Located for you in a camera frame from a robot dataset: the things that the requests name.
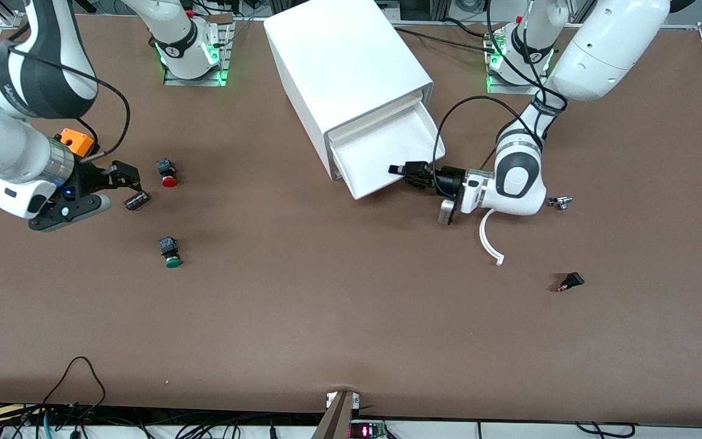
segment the metal connector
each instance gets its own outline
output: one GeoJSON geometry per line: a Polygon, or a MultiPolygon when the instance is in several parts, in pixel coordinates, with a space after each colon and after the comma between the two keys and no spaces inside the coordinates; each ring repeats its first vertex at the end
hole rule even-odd
{"type": "Polygon", "coordinates": [[[549,198],[548,204],[551,207],[556,207],[559,210],[566,210],[568,209],[568,203],[573,201],[573,197],[557,197],[557,198],[549,198]]]}

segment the brown table surface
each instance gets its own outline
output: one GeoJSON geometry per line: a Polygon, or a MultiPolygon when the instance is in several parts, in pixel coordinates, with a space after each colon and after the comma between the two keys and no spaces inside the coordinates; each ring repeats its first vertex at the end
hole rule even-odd
{"type": "MultiPolygon", "coordinates": [[[[481,212],[443,227],[434,195],[400,183],[355,202],[329,180],[261,22],[236,40],[218,88],[159,85],[137,18],[79,22],[98,76],[132,104],[115,159],[140,168],[154,200],[128,212],[132,192],[108,191],[109,212],[50,234],[0,211],[0,401],[41,401],[87,355],[111,405],[316,412],[344,387],[385,416],[702,424],[696,32],[661,32],[607,97],[571,103],[549,132],[544,179],[576,201],[493,216],[496,267],[481,212]],[[177,187],[159,186],[162,157],[177,187]],[[179,269],[159,255],[167,235],[179,269]],[[572,271],[587,283],[553,292],[572,271]]],[[[434,79],[435,119],[482,91],[478,52],[404,39],[434,79]]],[[[122,116],[102,90],[87,121],[103,146],[122,116]]],[[[441,163],[479,166],[509,120],[489,102],[458,110],[441,163]]],[[[51,400],[97,398],[79,365],[51,400]]]]}

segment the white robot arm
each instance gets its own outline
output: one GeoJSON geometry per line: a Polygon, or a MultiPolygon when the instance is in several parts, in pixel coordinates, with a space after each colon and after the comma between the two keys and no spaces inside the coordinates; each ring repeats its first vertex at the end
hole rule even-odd
{"type": "MultiPolygon", "coordinates": [[[[113,161],[99,169],[31,127],[30,118],[76,119],[94,104],[98,86],[71,0],[25,0],[31,34],[0,44],[0,208],[50,231],[109,208],[117,187],[140,188],[137,168],[113,161]]],[[[217,59],[208,55],[211,26],[189,19],[176,0],[125,0],[157,40],[168,69],[192,79],[217,59]]]]}
{"type": "MultiPolygon", "coordinates": [[[[456,209],[471,213],[477,207],[534,215],[546,197],[541,147],[551,123],[567,100],[591,101],[616,86],[649,47],[668,8],[668,0],[599,0],[543,87],[519,117],[500,130],[495,172],[444,166],[433,177],[426,162],[393,166],[390,172],[404,175],[407,183],[420,188],[434,187],[437,181],[438,193],[448,195],[438,217],[442,223],[450,223],[456,209]]],[[[566,20],[564,0],[534,0],[524,20],[504,28],[502,52],[519,72],[535,81],[533,67],[535,72],[543,70],[566,20]]],[[[497,68],[506,80],[527,83],[507,63],[497,68]]]]}
{"type": "Polygon", "coordinates": [[[213,45],[218,25],[198,16],[189,18],[178,0],[122,2],[143,19],[154,37],[161,61],[176,77],[195,79],[218,64],[218,50],[213,45]]]}

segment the open drawer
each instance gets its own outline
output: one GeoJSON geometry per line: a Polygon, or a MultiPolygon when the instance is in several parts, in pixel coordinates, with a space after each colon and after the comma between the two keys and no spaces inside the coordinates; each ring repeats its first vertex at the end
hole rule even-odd
{"type": "MultiPolygon", "coordinates": [[[[402,178],[390,165],[432,162],[438,129],[415,91],[327,133],[332,158],[354,199],[402,178]]],[[[443,141],[435,155],[445,155],[443,141]]]]}

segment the red component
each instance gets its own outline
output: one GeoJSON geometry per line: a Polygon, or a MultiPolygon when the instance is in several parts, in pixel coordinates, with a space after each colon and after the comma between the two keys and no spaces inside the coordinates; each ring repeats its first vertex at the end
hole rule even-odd
{"type": "Polygon", "coordinates": [[[171,175],[167,175],[167,177],[161,178],[161,185],[164,187],[175,187],[176,184],[178,184],[178,180],[176,180],[175,177],[171,175]]]}

